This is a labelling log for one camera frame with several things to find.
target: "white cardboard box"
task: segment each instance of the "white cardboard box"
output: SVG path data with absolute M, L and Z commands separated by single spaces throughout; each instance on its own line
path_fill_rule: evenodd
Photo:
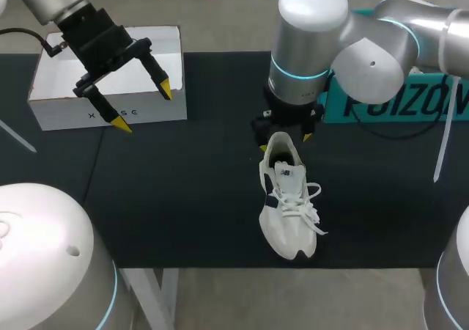
M 139 60 L 132 60 L 97 83 L 98 89 L 129 124 L 186 120 L 184 66 L 181 38 L 176 26 L 126 28 L 134 39 L 148 37 L 152 55 L 168 73 L 173 100 L 165 100 Z M 61 33 L 48 35 L 57 45 Z M 42 52 L 28 102 L 44 131 L 108 125 L 85 98 L 73 93 L 76 82 L 86 74 L 75 54 L 66 48 L 50 58 Z

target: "white cable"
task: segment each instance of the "white cable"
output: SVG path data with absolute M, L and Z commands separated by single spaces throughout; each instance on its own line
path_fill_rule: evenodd
M 18 142 L 20 142 L 22 145 L 24 145 L 26 148 L 31 150 L 33 153 L 37 153 L 36 148 L 34 148 L 32 145 L 30 145 L 22 136 L 14 132 L 13 129 L 8 127 L 8 125 L 0 120 L 0 128 L 3 128 L 11 137 L 16 139 Z
M 443 165 L 443 159 L 445 158 L 445 152 L 446 152 L 446 145 L 448 144 L 449 131 L 451 130 L 451 124 L 453 122 L 454 104 L 456 103 L 457 86 L 459 85 L 459 81 L 461 81 L 461 77 L 452 76 L 452 78 L 453 78 L 453 85 L 451 86 L 451 95 L 449 97 L 449 107 L 448 107 L 448 115 L 446 116 L 445 132 L 443 134 L 443 140 L 441 141 L 440 153 L 438 154 L 437 167 L 435 167 L 435 173 L 433 174 L 433 182 L 437 182 L 438 179 L 440 178 L 441 166 Z

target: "shoe tongue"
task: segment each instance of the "shoe tongue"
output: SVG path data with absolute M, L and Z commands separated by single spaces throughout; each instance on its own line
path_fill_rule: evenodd
M 291 166 L 280 161 L 275 165 L 278 187 L 284 193 L 299 194 L 303 188 L 306 169 L 303 165 Z

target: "white sneaker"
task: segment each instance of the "white sneaker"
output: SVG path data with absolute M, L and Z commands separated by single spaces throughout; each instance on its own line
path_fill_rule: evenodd
M 285 259 L 294 260 L 300 251 L 312 257 L 316 234 L 326 233 L 316 226 L 320 218 L 310 202 L 321 186 L 306 183 L 306 168 L 288 133 L 270 137 L 259 173 L 266 194 L 259 223 L 267 242 Z M 308 187 L 317 187 L 317 191 L 309 195 Z

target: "yellow fingertip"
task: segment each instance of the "yellow fingertip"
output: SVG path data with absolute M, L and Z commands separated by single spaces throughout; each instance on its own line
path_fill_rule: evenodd
M 171 85 L 169 84 L 169 78 L 162 81 L 160 85 L 163 88 L 163 90 L 166 92 L 166 94 L 168 95 L 169 100 L 173 100 L 173 96 L 171 94 Z
M 130 129 L 129 125 L 125 122 L 125 120 L 122 118 L 122 116 L 116 117 L 114 120 L 112 120 L 111 125 L 125 132 L 132 133 L 132 130 Z

